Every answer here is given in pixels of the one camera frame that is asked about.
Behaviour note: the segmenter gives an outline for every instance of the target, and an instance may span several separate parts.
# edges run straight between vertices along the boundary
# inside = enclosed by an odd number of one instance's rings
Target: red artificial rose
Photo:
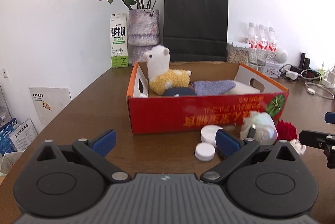
[[[296,128],[291,123],[281,120],[278,122],[276,129],[278,132],[277,140],[291,141],[293,139],[298,139],[296,135]]]

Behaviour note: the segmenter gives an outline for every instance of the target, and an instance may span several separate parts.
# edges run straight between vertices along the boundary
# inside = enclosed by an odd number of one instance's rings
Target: yellow fuzzy body
[[[185,70],[168,70],[149,81],[150,88],[159,95],[163,95],[168,88],[188,87],[189,83],[190,76]]]

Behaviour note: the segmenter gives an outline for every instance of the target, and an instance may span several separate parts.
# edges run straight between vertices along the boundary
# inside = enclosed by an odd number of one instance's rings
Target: brown tabletop
[[[70,144],[78,138],[91,139],[113,128],[117,132],[117,145],[106,158],[132,176],[138,172],[196,173],[200,176],[220,162],[218,156],[210,162],[195,158],[195,146],[201,141],[200,131],[132,135],[126,102],[131,69],[108,70],[57,115],[29,146],[0,185],[1,224],[10,224],[21,215],[13,198],[13,185],[45,139],[53,139],[59,145]],[[308,129],[335,133],[335,125],[324,122],[325,113],[334,111],[335,101],[307,94],[303,83],[280,82],[290,89],[283,120],[292,122],[298,132]],[[335,223],[335,170],[327,169],[321,150],[307,148],[303,159],[320,189],[312,216],[323,224]]]

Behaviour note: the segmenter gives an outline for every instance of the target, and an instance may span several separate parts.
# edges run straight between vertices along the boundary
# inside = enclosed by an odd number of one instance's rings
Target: purple cloth
[[[236,86],[231,80],[220,81],[195,81],[194,91],[197,96],[217,96],[229,91]]]

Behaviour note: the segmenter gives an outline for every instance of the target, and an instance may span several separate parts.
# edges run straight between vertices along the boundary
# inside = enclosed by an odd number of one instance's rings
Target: gray gripper base
[[[194,174],[137,174],[110,186],[99,203],[76,216],[40,219],[23,215],[15,224],[316,224],[307,215],[268,220],[234,206],[221,187]]]

